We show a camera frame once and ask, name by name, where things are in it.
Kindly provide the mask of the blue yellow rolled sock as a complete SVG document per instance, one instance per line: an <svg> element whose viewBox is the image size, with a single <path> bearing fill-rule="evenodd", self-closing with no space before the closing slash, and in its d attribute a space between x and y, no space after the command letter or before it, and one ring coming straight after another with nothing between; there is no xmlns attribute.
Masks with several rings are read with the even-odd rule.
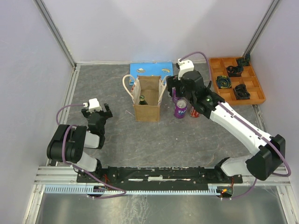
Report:
<svg viewBox="0 0 299 224"><path fill-rule="evenodd" d="M231 79L228 76L217 76L216 84L219 89L230 89L232 87Z"/></svg>

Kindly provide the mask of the purple soda can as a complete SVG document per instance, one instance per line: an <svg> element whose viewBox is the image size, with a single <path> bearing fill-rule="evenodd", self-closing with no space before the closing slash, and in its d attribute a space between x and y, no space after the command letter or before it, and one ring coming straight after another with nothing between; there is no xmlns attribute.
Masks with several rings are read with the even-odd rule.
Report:
<svg viewBox="0 0 299 224"><path fill-rule="evenodd" d="M183 99L180 99L175 103L174 116L177 119L182 119L185 116L186 110L187 110L187 102Z"/></svg>
<svg viewBox="0 0 299 224"><path fill-rule="evenodd" d="M177 95L176 95L176 88L174 87L174 88L172 88L172 101L174 102L174 103L176 103L178 100L180 100L181 99L181 97L178 97Z"/></svg>

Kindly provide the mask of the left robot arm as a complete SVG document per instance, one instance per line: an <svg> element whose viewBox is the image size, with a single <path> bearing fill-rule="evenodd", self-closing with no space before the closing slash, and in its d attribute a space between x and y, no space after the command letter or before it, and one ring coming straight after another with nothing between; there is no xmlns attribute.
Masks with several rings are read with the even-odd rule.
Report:
<svg viewBox="0 0 299 224"><path fill-rule="evenodd" d="M89 156L84 148L102 149L105 143L105 124L113 117L109 104L103 107L98 101L90 100L82 104L81 113L88 126L71 126L59 124L48 147L47 157L50 160L74 165L76 169L87 171L87 177L93 182L103 178L100 160Z"/></svg>

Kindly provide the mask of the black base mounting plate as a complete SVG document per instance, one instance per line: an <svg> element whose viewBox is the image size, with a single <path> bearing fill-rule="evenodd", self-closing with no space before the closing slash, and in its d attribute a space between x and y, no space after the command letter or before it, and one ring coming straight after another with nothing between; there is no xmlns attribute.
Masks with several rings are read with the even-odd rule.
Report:
<svg viewBox="0 0 299 224"><path fill-rule="evenodd" d="M92 175L108 184L108 189L125 191L208 190L209 184L243 183L241 175L229 177L219 167L107 167L102 175Z"/></svg>

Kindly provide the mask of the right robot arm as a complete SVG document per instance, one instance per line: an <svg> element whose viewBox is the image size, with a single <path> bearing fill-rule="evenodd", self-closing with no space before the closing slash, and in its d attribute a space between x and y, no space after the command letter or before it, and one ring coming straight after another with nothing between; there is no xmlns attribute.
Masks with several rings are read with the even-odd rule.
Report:
<svg viewBox="0 0 299 224"><path fill-rule="evenodd" d="M281 164L286 164L284 137L272 136L240 116L210 86L205 86L198 71L168 76L166 83L169 93L175 88L177 96L185 98L198 113L229 131L250 152L249 156L225 159L214 171L217 181L226 182L234 175L246 174L265 181L277 174L275 171Z"/></svg>

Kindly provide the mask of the orange compartment tray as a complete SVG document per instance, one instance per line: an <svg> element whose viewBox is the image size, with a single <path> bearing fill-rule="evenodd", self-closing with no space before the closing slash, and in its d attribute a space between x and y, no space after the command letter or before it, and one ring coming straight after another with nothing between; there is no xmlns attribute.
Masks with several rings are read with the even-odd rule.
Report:
<svg viewBox="0 0 299 224"><path fill-rule="evenodd" d="M266 97L262 90L262 87L257 79L251 64L244 67L244 71L240 77L232 77L231 88L220 89L216 83L218 76L227 76L228 66L237 66L236 57L225 57L225 58L210 58L209 64L211 69L211 77L214 91L225 99L230 105L260 105L265 102ZM234 93L236 86L244 84L247 91L250 94L250 99L237 99Z"/></svg>

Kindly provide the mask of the teal rolled sock corner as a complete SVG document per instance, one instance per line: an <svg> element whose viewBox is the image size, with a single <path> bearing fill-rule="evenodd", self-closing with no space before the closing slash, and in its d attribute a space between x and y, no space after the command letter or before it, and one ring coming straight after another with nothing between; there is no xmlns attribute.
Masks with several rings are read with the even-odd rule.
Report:
<svg viewBox="0 0 299 224"><path fill-rule="evenodd" d="M240 57L236 59L238 66L250 66L250 53L247 53L244 57Z"/></svg>

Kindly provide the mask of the burlap canvas bag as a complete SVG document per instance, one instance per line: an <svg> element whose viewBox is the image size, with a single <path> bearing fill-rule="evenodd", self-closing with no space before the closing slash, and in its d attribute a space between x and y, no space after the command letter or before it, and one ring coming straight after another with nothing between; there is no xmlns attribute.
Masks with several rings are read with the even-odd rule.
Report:
<svg viewBox="0 0 299 224"><path fill-rule="evenodd" d="M125 81L128 77L134 81L131 89L126 87ZM162 97L167 87L166 78L161 79L160 76L138 76L134 78L128 74L122 78L122 84L132 98L136 121L158 122ZM139 105L140 95L145 96L148 105Z"/></svg>

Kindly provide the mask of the black rolled sock lower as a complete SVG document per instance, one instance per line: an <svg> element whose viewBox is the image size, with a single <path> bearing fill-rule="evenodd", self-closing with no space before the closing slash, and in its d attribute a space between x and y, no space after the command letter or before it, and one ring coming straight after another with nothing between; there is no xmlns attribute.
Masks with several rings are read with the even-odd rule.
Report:
<svg viewBox="0 0 299 224"><path fill-rule="evenodd" d="M234 88L234 94L236 100L250 99L250 93L246 89L245 84L239 84Z"/></svg>

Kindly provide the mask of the red cola can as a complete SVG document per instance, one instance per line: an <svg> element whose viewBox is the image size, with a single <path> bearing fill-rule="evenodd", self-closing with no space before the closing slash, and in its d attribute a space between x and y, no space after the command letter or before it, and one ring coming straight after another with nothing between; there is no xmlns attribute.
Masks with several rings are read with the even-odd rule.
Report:
<svg viewBox="0 0 299 224"><path fill-rule="evenodd" d="M193 106L191 106L191 108L190 108L190 110L189 110L189 115L190 115L192 118L198 118L198 117L200 116L200 113L197 112Z"/></svg>

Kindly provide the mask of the aluminium frame rail front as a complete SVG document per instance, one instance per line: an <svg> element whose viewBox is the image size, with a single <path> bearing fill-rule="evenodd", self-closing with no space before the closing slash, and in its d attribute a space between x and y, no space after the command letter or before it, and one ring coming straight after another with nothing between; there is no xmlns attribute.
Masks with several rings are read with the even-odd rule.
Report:
<svg viewBox="0 0 299 224"><path fill-rule="evenodd" d="M84 185L77 182L77 173L72 167L39 167L34 184ZM271 175L266 181L257 180L256 186L290 186L288 177Z"/></svg>

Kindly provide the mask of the green topped dark can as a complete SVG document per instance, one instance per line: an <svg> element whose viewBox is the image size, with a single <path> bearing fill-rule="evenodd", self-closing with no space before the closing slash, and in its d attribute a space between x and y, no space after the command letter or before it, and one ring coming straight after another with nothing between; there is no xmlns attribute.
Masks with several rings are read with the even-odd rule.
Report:
<svg viewBox="0 0 299 224"><path fill-rule="evenodd" d="M144 95L140 95L139 97L139 105L148 105L147 101L145 100Z"/></svg>

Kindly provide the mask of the black rolled sock upper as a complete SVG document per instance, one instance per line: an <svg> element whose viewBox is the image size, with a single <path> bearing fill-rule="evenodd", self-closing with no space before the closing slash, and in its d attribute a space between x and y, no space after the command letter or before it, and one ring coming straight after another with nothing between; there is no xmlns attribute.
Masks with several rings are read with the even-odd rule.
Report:
<svg viewBox="0 0 299 224"><path fill-rule="evenodd" d="M228 66L226 68L229 77L241 77L242 72L244 71L243 67L238 66Z"/></svg>

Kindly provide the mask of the black rolled sock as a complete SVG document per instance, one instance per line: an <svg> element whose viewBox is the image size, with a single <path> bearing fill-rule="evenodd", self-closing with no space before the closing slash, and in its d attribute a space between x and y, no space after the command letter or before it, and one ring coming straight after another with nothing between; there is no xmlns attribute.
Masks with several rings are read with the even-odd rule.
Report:
<svg viewBox="0 0 299 224"><path fill-rule="evenodd" d="M250 99L250 93L246 89L245 84L239 84L234 88L234 94L236 100Z"/></svg>
<svg viewBox="0 0 299 224"><path fill-rule="evenodd" d="M243 67L238 66L228 66L226 68L229 77L241 77L242 72L244 71Z"/></svg>

